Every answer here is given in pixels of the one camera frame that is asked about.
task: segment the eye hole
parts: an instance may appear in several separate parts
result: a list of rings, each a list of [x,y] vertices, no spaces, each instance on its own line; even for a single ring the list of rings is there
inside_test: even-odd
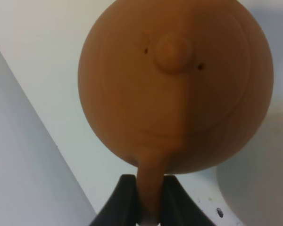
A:
[[[206,65],[204,63],[201,63],[201,64],[198,65],[197,68],[198,68],[199,71],[203,71],[203,70],[206,69]]]

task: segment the black holder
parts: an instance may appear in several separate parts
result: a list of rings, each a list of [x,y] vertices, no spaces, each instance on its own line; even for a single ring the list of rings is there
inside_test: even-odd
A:
[[[135,176],[122,175],[112,196],[90,226],[136,226],[139,206]],[[165,176],[161,208],[161,226],[215,226],[175,176]]]

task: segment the white surface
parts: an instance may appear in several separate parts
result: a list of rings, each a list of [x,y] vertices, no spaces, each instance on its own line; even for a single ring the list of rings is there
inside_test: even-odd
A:
[[[0,0],[0,50],[96,212],[111,195],[119,176],[136,171],[96,138],[78,98],[77,65],[84,39],[112,1]],[[242,2],[249,8],[255,7],[259,16],[263,14],[262,23],[269,15],[283,14],[283,0],[277,4],[272,0]],[[263,29],[268,32],[275,57],[271,111],[283,112],[283,24],[266,24]],[[179,178],[194,199],[198,195],[208,198],[202,189],[205,185],[199,181],[207,184],[209,179],[201,173]],[[199,190],[197,195],[192,192],[195,188]],[[212,207],[210,202],[202,205],[206,210]],[[211,211],[213,220],[220,220]],[[222,225],[235,224],[232,218]]]
[[[0,54],[0,226],[86,226],[94,216]]]
[[[268,117],[241,152],[218,166],[217,177],[247,226],[283,226],[283,115]]]

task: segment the nose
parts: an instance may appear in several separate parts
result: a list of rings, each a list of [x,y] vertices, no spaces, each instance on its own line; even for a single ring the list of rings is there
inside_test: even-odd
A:
[[[192,50],[192,44],[186,37],[175,33],[165,34],[155,48],[156,64],[167,73],[182,71],[191,61]]]

